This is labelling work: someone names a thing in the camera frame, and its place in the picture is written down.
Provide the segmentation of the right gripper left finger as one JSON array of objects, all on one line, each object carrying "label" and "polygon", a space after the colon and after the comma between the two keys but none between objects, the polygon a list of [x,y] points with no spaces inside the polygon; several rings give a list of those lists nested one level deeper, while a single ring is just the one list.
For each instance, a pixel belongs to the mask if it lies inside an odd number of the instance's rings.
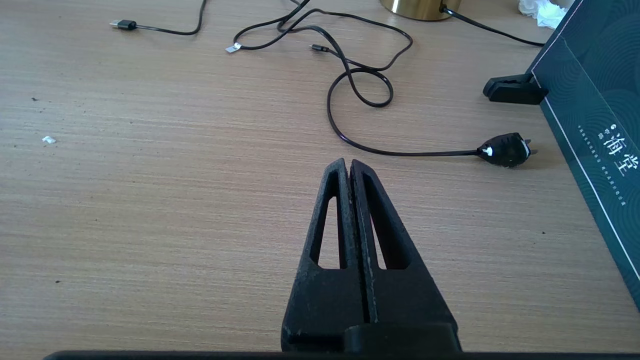
[{"label": "right gripper left finger", "polygon": [[[284,352],[342,352],[345,332],[370,320],[365,278],[368,239],[356,199],[355,171],[343,158],[324,170],[281,325]],[[329,202],[336,200],[339,267],[319,265]]]}]

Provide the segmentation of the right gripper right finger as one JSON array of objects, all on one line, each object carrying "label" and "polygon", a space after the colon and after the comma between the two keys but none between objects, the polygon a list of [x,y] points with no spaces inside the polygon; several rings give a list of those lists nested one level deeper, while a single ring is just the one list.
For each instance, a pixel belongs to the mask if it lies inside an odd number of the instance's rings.
[{"label": "right gripper right finger", "polygon": [[349,328],[352,352],[459,352],[458,325],[377,173],[350,166],[361,325]]}]

